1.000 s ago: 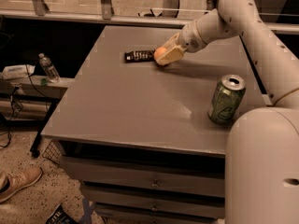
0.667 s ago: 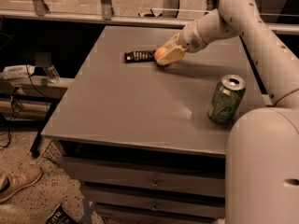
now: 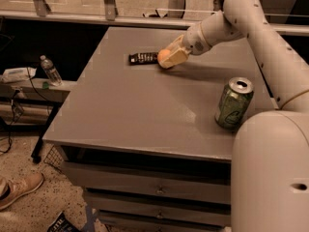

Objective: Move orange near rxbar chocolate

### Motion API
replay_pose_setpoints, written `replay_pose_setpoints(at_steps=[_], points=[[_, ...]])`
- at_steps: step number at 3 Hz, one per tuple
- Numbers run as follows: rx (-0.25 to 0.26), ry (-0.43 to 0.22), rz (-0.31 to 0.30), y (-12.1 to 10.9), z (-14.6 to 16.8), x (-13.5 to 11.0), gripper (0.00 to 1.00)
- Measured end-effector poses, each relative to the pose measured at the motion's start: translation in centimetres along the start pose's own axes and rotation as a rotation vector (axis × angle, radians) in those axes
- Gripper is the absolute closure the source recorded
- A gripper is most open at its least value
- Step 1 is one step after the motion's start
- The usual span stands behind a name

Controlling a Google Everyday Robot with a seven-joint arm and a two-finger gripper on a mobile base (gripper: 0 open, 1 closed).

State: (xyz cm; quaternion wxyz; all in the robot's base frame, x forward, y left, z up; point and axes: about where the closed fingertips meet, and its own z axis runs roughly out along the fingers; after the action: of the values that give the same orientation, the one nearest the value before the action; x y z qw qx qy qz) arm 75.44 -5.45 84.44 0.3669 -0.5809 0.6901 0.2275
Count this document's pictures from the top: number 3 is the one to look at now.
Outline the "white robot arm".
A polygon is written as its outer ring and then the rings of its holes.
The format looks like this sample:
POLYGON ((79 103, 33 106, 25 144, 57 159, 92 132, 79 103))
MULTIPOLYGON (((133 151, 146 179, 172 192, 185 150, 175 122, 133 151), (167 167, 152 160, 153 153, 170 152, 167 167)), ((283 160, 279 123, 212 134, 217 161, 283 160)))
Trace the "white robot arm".
POLYGON ((232 232, 309 232, 309 65, 268 24, 260 0, 224 0, 158 55, 170 68, 245 37, 277 104, 239 128, 231 164, 232 232))

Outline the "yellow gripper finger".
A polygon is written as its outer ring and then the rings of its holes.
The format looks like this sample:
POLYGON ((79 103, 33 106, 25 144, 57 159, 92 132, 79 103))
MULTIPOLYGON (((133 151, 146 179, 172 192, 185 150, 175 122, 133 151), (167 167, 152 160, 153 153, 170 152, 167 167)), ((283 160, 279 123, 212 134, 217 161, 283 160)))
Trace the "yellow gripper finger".
POLYGON ((166 46, 166 49, 169 51, 178 51, 183 49, 183 35, 179 35, 176 39, 174 39, 170 44, 166 46))
POLYGON ((170 55, 164 60, 162 64, 159 64, 163 69, 172 68, 178 64, 185 62, 188 59, 190 52, 186 49, 178 51, 170 51, 170 55))

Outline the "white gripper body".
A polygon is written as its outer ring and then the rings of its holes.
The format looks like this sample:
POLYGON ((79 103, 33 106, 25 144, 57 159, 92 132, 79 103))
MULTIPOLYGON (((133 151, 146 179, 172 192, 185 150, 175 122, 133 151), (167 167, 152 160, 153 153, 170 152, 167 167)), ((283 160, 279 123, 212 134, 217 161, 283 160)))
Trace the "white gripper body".
POLYGON ((205 40, 200 23, 190 26, 184 33, 183 46, 192 55, 201 55, 211 49, 211 45, 205 40))

